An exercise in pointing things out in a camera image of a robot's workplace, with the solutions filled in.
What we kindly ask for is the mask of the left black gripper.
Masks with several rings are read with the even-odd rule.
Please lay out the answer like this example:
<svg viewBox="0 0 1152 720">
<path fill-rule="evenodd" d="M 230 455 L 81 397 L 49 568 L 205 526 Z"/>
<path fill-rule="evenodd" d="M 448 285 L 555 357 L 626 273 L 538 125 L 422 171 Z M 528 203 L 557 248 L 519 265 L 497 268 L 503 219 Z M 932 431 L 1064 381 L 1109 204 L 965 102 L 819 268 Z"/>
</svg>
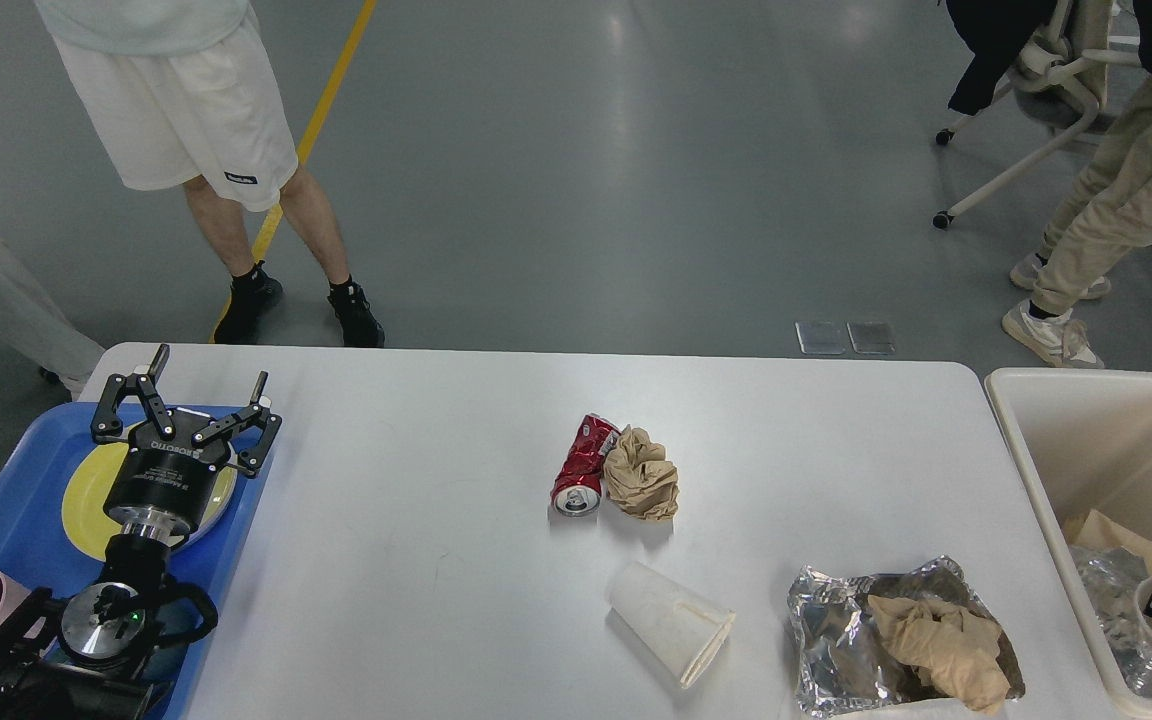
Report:
<svg viewBox="0 0 1152 720">
<path fill-rule="evenodd" d="M 221 419 L 209 415 L 172 416 L 156 387 L 169 357 L 170 346 L 159 344 L 146 372 L 111 374 L 97 401 L 90 433 L 97 445 L 119 441 L 124 429 L 119 407 L 127 397 L 141 402 L 147 420 L 129 430 L 128 452 L 103 511 L 124 530 L 141 528 L 143 536 L 179 546 L 209 524 L 207 511 L 214 516 L 223 511 L 236 483 L 236 470 L 247 477 L 260 473 L 282 429 L 282 418 L 262 404 L 268 372 L 259 373 L 250 401 L 237 414 Z M 259 438 L 229 462 L 229 442 L 248 429 L 259 429 Z"/>
</svg>

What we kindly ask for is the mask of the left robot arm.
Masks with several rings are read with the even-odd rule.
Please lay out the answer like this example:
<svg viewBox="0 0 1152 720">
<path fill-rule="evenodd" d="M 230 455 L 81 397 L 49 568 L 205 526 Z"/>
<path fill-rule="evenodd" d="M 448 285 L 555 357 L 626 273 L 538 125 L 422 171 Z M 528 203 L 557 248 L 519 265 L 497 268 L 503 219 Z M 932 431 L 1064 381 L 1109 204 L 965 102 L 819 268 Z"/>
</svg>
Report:
<svg viewBox="0 0 1152 720">
<path fill-rule="evenodd" d="M 0 473 L 0 719 L 179 719 L 285 420 L 168 406 L 169 347 L 41 415 Z"/>
</svg>

